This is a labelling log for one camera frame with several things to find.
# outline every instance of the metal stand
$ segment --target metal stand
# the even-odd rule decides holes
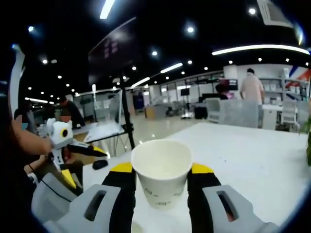
[[[123,112],[124,112],[124,118],[125,118],[125,126],[126,126],[126,131],[128,134],[128,138],[130,140],[131,148],[135,148],[135,143],[133,139],[133,126],[130,121],[130,114],[128,111],[128,106],[127,106],[127,100],[126,100],[126,91],[124,87],[124,81],[123,81],[123,75],[120,75],[120,86],[122,90],[122,104],[123,104]]]

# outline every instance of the paper cup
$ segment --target paper cup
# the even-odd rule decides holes
[[[148,203],[156,209],[172,209],[192,167],[189,147],[166,139],[147,141],[133,149],[131,162]]]

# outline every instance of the fluorescent light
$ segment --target fluorescent light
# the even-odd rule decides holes
[[[38,103],[48,103],[46,100],[38,100],[38,99],[33,99],[33,98],[28,98],[28,97],[25,97],[25,100],[30,100],[30,101],[38,102]]]
[[[172,69],[176,69],[176,68],[178,68],[178,67],[181,67],[182,65],[183,65],[182,63],[177,63],[177,64],[175,64],[175,65],[172,65],[171,67],[168,67],[168,68],[166,68],[166,69],[161,70],[160,73],[161,73],[161,74],[164,74],[164,73],[166,73],[166,72],[168,72],[168,71],[170,71],[170,70],[172,70]]]
[[[240,46],[240,47],[235,47],[235,48],[230,48],[230,49],[225,49],[225,50],[219,50],[212,52],[212,55],[220,55],[224,53],[229,53],[229,52],[237,52],[237,51],[243,51],[243,50],[256,50],[256,49],[281,49],[281,50],[292,50],[292,51],[297,51],[301,53],[305,53],[307,55],[310,55],[310,53],[307,50],[294,47],[294,46],[288,46],[288,45],[249,45],[249,46]]]
[[[251,14],[251,15],[254,15],[256,13],[256,10],[254,8],[249,8],[248,12]]]
[[[191,87],[190,85],[187,85],[187,86],[182,85],[182,86],[178,86],[177,90],[182,90],[182,89],[186,89],[186,88],[190,88],[190,87]]]
[[[148,81],[148,80],[150,80],[149,77],[144,78],[144,79],[138,81],[137,83],[133,84],[132,87],[136,87],[136,86],[138,86],[138,85],[140,85],[140,84],[142,84],[142,83],[144,83],[144,82],[146,82],[146,81]]]
[[[194,28],[193,28],[193,27],[188,27],[188,28],[187,28],[187,31],[188,31],[189,33],[192,33],[192,32],[194,31]]]
[[[101,15],[99,16],[100,19],[107,19],[109,12],[111,10],[111,7],[113,5],[113,3],[115,2],[115,0],[106,0],[105,4],[102,8],[102,12]]]

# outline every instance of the computer mouse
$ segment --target computer mouse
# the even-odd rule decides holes
[[[101,168],[103,168],[103,167],[105,167],[107,165],[108,165],[108,161],[107,160],[97,160],[97,161],[95,161],[93,163],[92,167],[93,167],[94,170],[98,170],[98,169],[101,169]]]

